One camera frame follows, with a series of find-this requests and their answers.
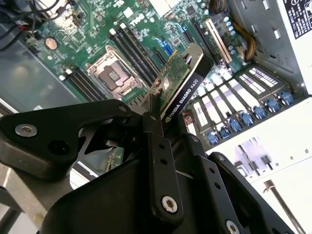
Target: pcie slot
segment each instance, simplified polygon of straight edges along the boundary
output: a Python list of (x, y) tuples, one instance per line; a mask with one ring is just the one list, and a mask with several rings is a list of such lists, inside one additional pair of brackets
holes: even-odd
[(151, 74), (152, 79), (155, 80), (157, 78), (158, 71), (154, 70), (154, 67), (149, 62), (148, 56), (143, 55), (143, 53), (142, 53), (143, 47), (141, 46), (141, 48), (139, 49), (137, 47), (137, 45), (134, 43), (134, 41), (130, 38), (129, 34), (127, 34), (127, 32), (125, 30), (126, 30), (125, 28), (120, 28), (118, 30), (118, 33), (120, 35), (122, 35), (122, 37), (128, 42), (128, 44), (130, 45), (134, 55), (137, 57), (137, 59), (139, 59), (142, 62), (142, 65), (144, 66), (144, 69), (146, 70), (146, 72)]
[(131, 62), (131, 64), (135, 67), (137, 72), (139, 73), (140, 77), (143, 78), (149, 85), (153, 84), (153, 81), (148, 76), (148, 74), (141, 68), (141, 66), (138, 64), (135, 57), (132, 55), (131, 52), (128, 51), (127, 48), (123, 45), (123, 43), (120, 41), (119, 36), (117, 34), (114, 34), (110, 37), (110, 39), (117, 45), (119, 50), (127, 57), (128, 61)]
[(78, 67), (75, 69), (74, 74), (92, 90), (99, 100), (107, 99), (104, 93)]
[(191, 34), (190, 34), (188, 31), (184, 31), (184, 32), (183, 32), (183, 35), (185, 36), (186, 40), (187, 40), (189, 43), (194, 43), (194, 40), (193, 40)]
[(225, 62), (230, 63), (232, 61), (232, 58), (231, 58), (226, 46), (224, 45), (217, 29), (215, 28), (213, 21), (211, 19), (208, 19), (205, 21), (205, 24), (206, 24), (210, 34), (212, 35), (216, 45), (218, 46), (218, 49), (221, 53), (222, 58), (224, 59)]
[(68, 82), (78, 91), (81, 92), (81, 94), (83, 95), (83, 97), (89, 101), (98, 101), (83, 85), (81, 85), (81, 83), (75, 78), (73, 77), (71, 74), (67, 76), (67, 80)]
[(129, 28), (123, 28), (123, 31), (126, 33), (126, 35), (129, 37), (131, 43), (134, 45), (136, 51), (140, 54), (143, 60), (147, 62), (147, 65), (150, 67), (150, 70), (158, 76), (160, 69), (155, 64), (154, 60), (151, 58), (151, 56), (147, 53), (146, 49), (141, 45), (141, 43), (137, 40), (135, 35), (132, 33), (132, 31)]
[(200, 28), (199, 24), (197, 22), (193, 23), (193, 27), (202, 43), (202, 45), (205, 47), (205, 50), (210, 53), (210, 57), (214, 60), (215, 64), (220, 64), (219, 60), (216, 58), (216, 56), (213, 53), (213, 50), (210, 46), (210, 44), (207, 42), (205, 35), (202, 31), (202, 29)]
[(118, 39), (121, 41), (121, 43), (124, 45), (124, 47), (127, 49), (129, 53), (131, 53), (132, 57), (135, 59), (137, 64), (142, 68), (142, 70), (145, 71), (145, 73), (148, 76), (148, 79), (150, 80), (151, 83), (154, 82), (156, 79), (155, 75), (150, 71), (150, 69), (146, 66), (142, 58), (137, 54), (133, 46), (129, 43), (125, 35), (123, 34), (122, 30), (118, 30), (116, 36)]
[(167, 63), (166, 59), (164, 58), (164, 56), (160, 53), (159, 50), (155, 51), (155, 55), (157, 56), (157, 58), (159, 59), (159, 61), (162, 63), (162, 65), (165, 65)]

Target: black wire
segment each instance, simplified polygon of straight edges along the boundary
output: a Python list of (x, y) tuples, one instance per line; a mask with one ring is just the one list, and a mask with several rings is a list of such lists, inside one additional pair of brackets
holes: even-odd
[(2, 34), (0, 36), (0, 40), (5, 38), (7, 35), (9, 35), (16, 27), (17, 27), (16, 24), (14, 24), (12, 27), (10, 27), (8, 31), (6, 31), (4, 34)]
[[(32, 0), (33, 4), (31, 2), (29, 2), (29, 6), (31, 10), (36, 10), (36, 1)], [(34, 36), (35, 35), (35, 30), (36, 30), (36, 20), (37, 20), (37, 16), (36, 14), (33, 15), (33, 26), (32, 26), (32, 30), (31, 30), (31, 35)]]
[(44, 13), (44, 12), (47, 12), (47, 11), (50, 11), (51, 9), (53, 9), (57, 4), (59, 3), (59, 0), (56, 0), (52, 6), (46, 8), (46, 9), (43, 9), (43, 10), (33, 10), (33, 11), (29, 11), (29, 12), (24, 12), (22, 14), (20, 14), (19, 16), (15, 16), (11, 19), (11, 21), (18, 21), (18, 20), (21, 20), (22, 18), (26, 17), (26, 16), (29, 16), (31, 14), (37, 14), (37, 13)]
[(20, 31), (6, 46), (0, 49), (0, 52), (8, 50), (15, 42), (17, 42), (20, 37), (23, 35), (23, 32)]

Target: black plastic part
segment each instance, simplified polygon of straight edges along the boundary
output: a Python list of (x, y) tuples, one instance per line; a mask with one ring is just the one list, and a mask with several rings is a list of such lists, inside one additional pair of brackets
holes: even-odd
[(217, 165), (240, 223), (252, 234), (294, 233), (223, 154), (213, 152), (208, 159)]
[(0, 203), (3, 205), (6, 205), (8, 207), (11, 207), (16, 211), (22, 211), (20, 206), (12, 198), (12, 196), (9, 194), (9, 192), (3, 187), (0, 187)]
[(21, 211), (16, 211), (9, 208), (5, 215), (0, 220), (0, 233), (8, 234), (19, 217)]
[[(5, 116), (0, 121), (0, 161), (42, 179), (62, 178), (78, 157), (81, 128), (126, 122), (131, 116), (130, 108), (115, 99)], [(35, 126), (38, 134), (17, 135), (14, 128), (23, 123)], [(89, 138), (94, 133), (90, 130)], [(60, 155), (57, 148), (63, 150), (64, 146), (68, 147), (66, 154), (61, 151)]]
[(183, 35), (185, 36), (186, 40), (187, 40), (189, 43), (194, 43), (194, 40), (193, 40), (191, 34), (190, 34), (188, 31), (184, 31), (184, 32), (183, 32)]
[(209, 57), (211, 57), (214, 60), (215, 64), (220, 64), (220, 61), (216, 58), (215, 54), (213, 53), (213, 50), (210, 44), (207, 42), (207, 39), (205, 38), (205, 35), (202, 29), (200, 28), (198, 22), (193, 23), (193, 28), (195, 29), (201, 44), (204, 46), (205, 51), (209, 53)]
[(155, 55), (159, 59), (159, 61), (162, 63), (162, 65), (166, 65), (167, 61), (165, 60), (164, 56), (160, 53), (159, 50), (155, 51)]

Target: green circuit board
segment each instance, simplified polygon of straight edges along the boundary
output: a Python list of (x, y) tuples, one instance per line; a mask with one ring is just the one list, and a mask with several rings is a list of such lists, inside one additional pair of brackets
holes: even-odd
[[(151, 77), (151, 80), (156, 79), (163, 68), (163, 62), (157, 54), (161, 54), (167, 61), (174, 50), (182, 53), (187, 49), (190, 39), (185, 36), (185, 32), (191, 40), (203, 48), (205, 48), (204, 39), (212, 53), (222, 62), (216, 43), (204, 26), (204, 21), (210, 17), (225, 46), (232, 48), (229, 50), (232, 62), (219, 66), (227, 66), (231, 69), (231, 74), (243, 67), (244, 45), (240, 35), (231, 35), (229, 22), (225, 20), (229, 12), (210, 16), (207, 7), (202, 7), (197, 0), (72, 0), (69, 2), (61, 17), (44, 23), (38, 30), (40, 37), (29, 39), (28, 44), (36, 49), (38, 57), (56, 76), (62, 75), (67, 68), (78, 67), (107, 98), (112, 98), (110, 90), (98, 78), (91, 76), (88, 69), (90, 64), (107, 53), (108, 45), (116, 49), (124, 62), (133, 69), (134, 74), (139, 78), (143, 76), (136, 67), (138, 63), (131, 60), (131, 56), (137, 55), (132, 53), (129, 57), (122, 50), (123, 46), (127, 47), (123, 44), (123, 40), (119, 41), (121, 45), (114, 40), (114, 36), (118, 35), (120, 30), (124, 30), (127, 34), (126, 41), (130, 40), (137, 46), (139, 51), (137, 54), (141, 53), (142, 61), (149, 66), (147, 73), (150, 73), (145, 75)], [(159, 12), (160, 9), (155, 8), (155, 2), (169, 4), (171, 9), (162, 14)], [(47, 38), (55, 40), (56, 48), (47, 47)], [(143, 87), (134, 87), (121, 99), (131, 103), (138, 96), (144, 96), (149, 84), (144, 79), (142, 82)], [(81, 102), (86, 101), (68, 81), (65, 80), (64, 84), (80, 97)]]

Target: black mounting arm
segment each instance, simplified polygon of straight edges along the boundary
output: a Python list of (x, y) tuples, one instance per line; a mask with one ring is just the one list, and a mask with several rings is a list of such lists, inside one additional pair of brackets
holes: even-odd
[(157, 99), (148, 101), (142, 115), (104, 100), (0, 120), (0, 162), (32, 193), (85, 156), (125, 148), (122, 165), (35, 213), (41, 234), (293, 234), (224, 155), (205, 154), (182, 116), (163, 133)]

